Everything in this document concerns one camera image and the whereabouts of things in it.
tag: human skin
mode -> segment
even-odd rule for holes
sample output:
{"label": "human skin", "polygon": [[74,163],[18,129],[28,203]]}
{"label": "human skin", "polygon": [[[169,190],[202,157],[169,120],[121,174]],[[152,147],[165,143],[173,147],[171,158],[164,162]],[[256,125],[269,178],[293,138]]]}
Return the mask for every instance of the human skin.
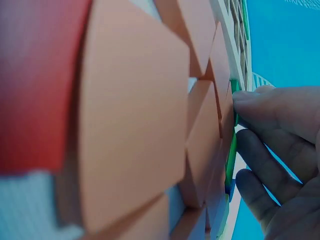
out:
{"label": "human skin", "polygon": [[237,173],[236,185],[265,240],[319,240],[320,87],[264,86],[234,93],[233,105],[248,128],[236,135],[237,151],[251,169]]}

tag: geometric tile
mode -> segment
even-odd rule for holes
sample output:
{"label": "geometric tile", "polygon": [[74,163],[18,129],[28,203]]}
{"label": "geometric tile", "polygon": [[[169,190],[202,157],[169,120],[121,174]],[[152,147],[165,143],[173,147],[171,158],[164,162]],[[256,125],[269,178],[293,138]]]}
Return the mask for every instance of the geometric tile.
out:
{"label": "geometric tile", "polygon": [[183,178],[188,77],[189,48],[161,22],[128,1],[93,2],[77,155],[57,188],[65,222],[105,229]]}
{"label": "geometric tile", "polygon": [[61,169],[89,5],[1,1],[1,174]]}
{"label": "geometric tile", "polygon": [[166,24],[190,47],[190,77],[205,74],[216,23],[209,0],[154,0]]}

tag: foam block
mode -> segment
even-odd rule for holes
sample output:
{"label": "foam block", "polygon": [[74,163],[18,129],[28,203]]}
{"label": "foam block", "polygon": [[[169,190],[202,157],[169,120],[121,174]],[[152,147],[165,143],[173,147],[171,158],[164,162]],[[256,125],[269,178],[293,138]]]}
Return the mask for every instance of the foam block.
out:
{"label": "foam block", "polygon": [[232,142],[230,146],[229,156],[225,164],[225,185],[230,186],[232,177],[234,175],[235,161],[237,154],[237,137],[233,131]]}
{"label": "foam block", "polygon": [[222,118],[229,87],[230,67],[221,23],[218,22],[205,75],[200,80],[214,82],[218,104],[218,116]]}
{"label": "foam block", "polygon": [[81,240],[168,240],[168,198],[162,194],[138,211]]}
{"label": "foam block", "polygon": [[77,154],[57,181],[63,222],[105,229],[183,178],[188,77],[189,48],[161,22],[128,1],[93,2]]}
{"label": "foam block", "polygon": [[184,204],[201,208],[220,146],[214,84],[197,81],[188,96],[186,170],[179,183]]}
{"label": "foam block", "polygon": [[171,233],[184,214],[186,205],[184,204],[178,185],[170,187],[165,193],[169,198],[169,230]]}
{"label": "foam block", "polygon": [[90,2],[1,1],[0,174],[62,167]]}
{"label": "foam block", "polygon": [[207,211],[206,228],[217,235],[220,221],[225,209],[225,162],[223,151],[220,149],[217,165],[212,174],[210,185],[206,193],[205,204]]}
{"label": "foam block", "polygon": [[206,207],[187,208],[178,225],[170,235],[170,240],[205,239]]}
{"label": "foam block", "polygon": [[229,195],[226,194],[225,195],[225,209],[224,209],[224,212],[223,212],[223,217],[222,217],[222,220],[221,220],[219,231],[218,231],[218,233],[216,235],[217,237],[220,237],[222,235],[222,233],[224,232],[224,229],[225,229],[225,226],[226,226],[226,223],[227,223],[228,215],[229,215]]}
{"label": "foam block", "polygon": [[231,84],[229,84],[222,119],[219,120],[220,137],[222,138],[222,151],[225,156],[224,162],[229,156],[230,147],[235,131],[234,106],[232,100]]}
{"label": "foam block", "polygon": [[208,0],[153,0],[164,24],[190,47],[190,77],[205,74],[216,31]]}

